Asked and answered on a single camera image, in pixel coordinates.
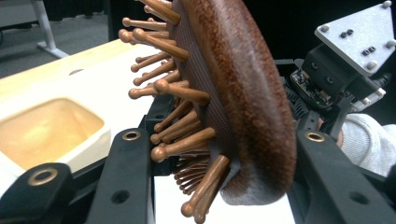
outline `metal plate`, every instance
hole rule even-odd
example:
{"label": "metal plate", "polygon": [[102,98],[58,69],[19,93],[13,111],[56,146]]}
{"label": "metal plate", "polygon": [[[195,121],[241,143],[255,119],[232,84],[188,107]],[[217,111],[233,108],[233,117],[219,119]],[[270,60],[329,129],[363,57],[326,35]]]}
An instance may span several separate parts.
{"label": "metal plate", "polygon": [[394,41],[390,1],[331,21],[317,28],[315,35],[366,77],[373,75],[393,53]]}

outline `black plastic mount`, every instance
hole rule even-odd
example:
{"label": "black plastic mount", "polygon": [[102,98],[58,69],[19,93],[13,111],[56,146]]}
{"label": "black plastic mount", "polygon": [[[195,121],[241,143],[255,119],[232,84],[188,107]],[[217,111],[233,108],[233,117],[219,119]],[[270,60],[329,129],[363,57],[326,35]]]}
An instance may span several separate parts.
{"label": "black plastic mount", "polygon": [[[298,162],[288,192],[296,223],[394,223],[396,213],[386,193],[327,134],[301,129],[296,136]],[[377,184],[384,188],[383,181]]]}
{"label": "black plastic mount", "polygon": [[118,133],[86,223],[154,223],[152,178],[148,133]]}
{"label": "black plastic mount", "polygon": [[38,165],[21,175],[3,195],[0,223],[61,223],[75,193],[67,165]]}
{"label": "black plastic mount", "polygon": [[380,88],[324,44],[307,53],[303,70],[313,83],[330,96],[349,91],[361,100]]}

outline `gray floor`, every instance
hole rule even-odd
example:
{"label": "gray floor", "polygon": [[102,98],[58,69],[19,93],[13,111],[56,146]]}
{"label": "gray floor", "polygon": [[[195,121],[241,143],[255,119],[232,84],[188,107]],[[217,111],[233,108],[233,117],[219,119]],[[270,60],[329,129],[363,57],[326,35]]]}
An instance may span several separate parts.
{"label": "gray floor", "polygon": [[[50,23],[58,49],[72,55],[107,42],[107,16],[94,14],[90,18],[78,16]],[[38,25],[31,29],[3,31],[0,45],[0,78],[57,60],[37,43],[43,41]]]}

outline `paddle hairbrush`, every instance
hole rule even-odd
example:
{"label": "paddle hairbrush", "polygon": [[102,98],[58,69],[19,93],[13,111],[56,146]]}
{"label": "paddle hairbrush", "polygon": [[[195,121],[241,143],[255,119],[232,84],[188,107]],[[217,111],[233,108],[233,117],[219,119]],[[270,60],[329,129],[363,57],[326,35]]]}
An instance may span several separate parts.
{"label": "paddle hairbrush", "polygon": [[176,109],[155,126],[151,158],[179,156],[175,179],[192,194],[181,212],[205,221],[220,192],[232,205],[268,204],[289,188],[296,162],[291,113],[276,66],[241,0],[141,0],[153,19],[120,30],[125,43],[162,52],[136,58],[132,71],[163,64],[134,80],[136,86],[168,73],[131,98],[168,93]]}

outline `sink basin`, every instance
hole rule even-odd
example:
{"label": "sink basin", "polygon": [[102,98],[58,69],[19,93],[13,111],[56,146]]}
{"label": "sink basin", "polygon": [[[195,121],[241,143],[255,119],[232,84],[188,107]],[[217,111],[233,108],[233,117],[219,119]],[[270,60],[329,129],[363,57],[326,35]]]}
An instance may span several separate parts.
{"label": "sink basin", "polygon": [[45,162],[72,172],[103,158],[110,146],[105,122],[68,98],[50,99],[0,119],[0,162],[18,176]]}

